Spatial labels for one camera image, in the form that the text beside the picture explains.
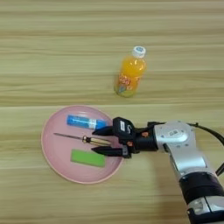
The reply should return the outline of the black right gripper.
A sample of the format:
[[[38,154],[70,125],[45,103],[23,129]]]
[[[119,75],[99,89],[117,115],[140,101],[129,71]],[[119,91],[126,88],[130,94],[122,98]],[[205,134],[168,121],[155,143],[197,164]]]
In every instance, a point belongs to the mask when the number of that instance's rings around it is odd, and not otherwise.
[[[145,128],[136,128],[132,123],[126,127],[126,132],[121,137],[121,144],[126,145],[127,148],[112,148],[110,146],[94,147],[92,151],[107,156],[107,157],[121,157],[130,158],[130,153],[137,154],[141,151],[157,151],[158,145],[155,134],[155,127],[158,122],[148,122]],[[97,136],[113,136],[113,127],[106,126],[96,129],[93,135]]]

